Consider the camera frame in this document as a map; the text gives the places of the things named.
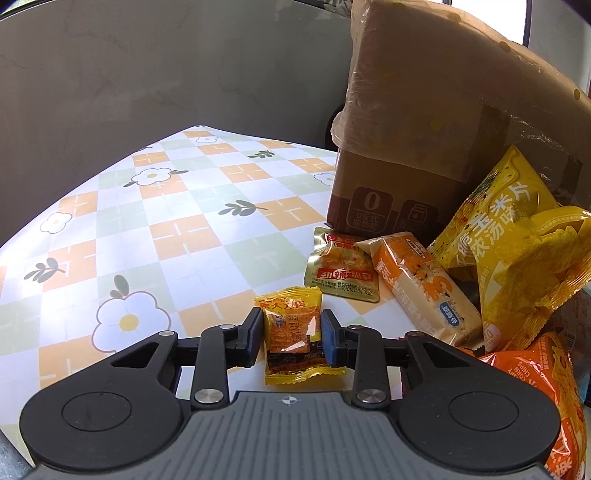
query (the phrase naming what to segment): white crosshair mark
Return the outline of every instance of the white crosshair mark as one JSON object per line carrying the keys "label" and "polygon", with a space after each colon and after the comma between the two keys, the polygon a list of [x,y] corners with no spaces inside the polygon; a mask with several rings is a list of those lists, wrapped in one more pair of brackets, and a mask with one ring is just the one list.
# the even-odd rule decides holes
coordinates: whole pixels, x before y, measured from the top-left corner
{"label": "white crosshair mark", "polygon": [[291,395],[288,395],[287,397],[283,397],[281,399],[281,401],[285,404],[285,405],[293,405],[294,403],[298,402],[299,400],[295,397],[292,397]]}

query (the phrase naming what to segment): table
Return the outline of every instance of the table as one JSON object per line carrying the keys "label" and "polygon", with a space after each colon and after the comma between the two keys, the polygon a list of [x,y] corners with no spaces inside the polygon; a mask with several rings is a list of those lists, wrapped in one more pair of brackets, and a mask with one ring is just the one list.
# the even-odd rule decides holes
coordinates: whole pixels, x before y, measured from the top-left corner
{"label": "table", "polygon": [[[302,285],[323,225],[336,153],[198,125],[117,162],[0,248],[0,428],[18,433],[26,401],[160,330],[199,336],[241,323],[255,295]],[[387,337],[413,324],[381,287],[377,304],[325,295],[344,325]],[[189,396],[184,368],[177,395]],[[236,390],[347,389],[321,376],[264,385],[264,359],[232,369]],[[400,396],[400,377],[391,369]]]}

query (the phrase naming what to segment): brown cardboard box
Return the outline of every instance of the brown cardboard box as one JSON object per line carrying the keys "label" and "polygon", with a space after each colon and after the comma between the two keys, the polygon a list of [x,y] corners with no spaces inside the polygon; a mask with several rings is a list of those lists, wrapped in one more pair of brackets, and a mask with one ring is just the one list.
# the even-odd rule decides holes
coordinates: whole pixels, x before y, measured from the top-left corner
{"label": "brown cardboard box", "polygon": [[516,144],[561,203],[591,205],[591,100],[527,48],[426,0],[355,0],[327,221],[427,245]]}

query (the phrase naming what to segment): yellow flower center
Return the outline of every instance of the yellow flower center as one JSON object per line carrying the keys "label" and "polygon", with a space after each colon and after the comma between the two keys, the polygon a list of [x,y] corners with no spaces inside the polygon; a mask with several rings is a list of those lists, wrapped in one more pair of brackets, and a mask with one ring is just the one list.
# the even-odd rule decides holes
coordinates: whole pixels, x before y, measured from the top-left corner
{"label": "yellow flower center", "polygon": [[123,315],[119,321],[119,328],[121,328],[121,330],[124,332],[131,332],[132,330],[135,330],[138,325],[139,318],[129,313],[127,315]]}

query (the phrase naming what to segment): metal screw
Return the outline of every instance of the metal screw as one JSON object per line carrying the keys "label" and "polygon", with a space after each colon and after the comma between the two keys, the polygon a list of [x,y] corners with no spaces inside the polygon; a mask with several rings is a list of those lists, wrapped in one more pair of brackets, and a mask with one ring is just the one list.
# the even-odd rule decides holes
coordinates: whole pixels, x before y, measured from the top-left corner
{"label": "metal screw", "polygon": [[194,398],[199,403],[218,403],[223,400],[223,393],[215,388],[202,388],[195,392]]}
{"label": "metal screw", "polygon": [[357,394],[363,403],[380,403],[386,400],[386,394],[377,388],[366,388]]}

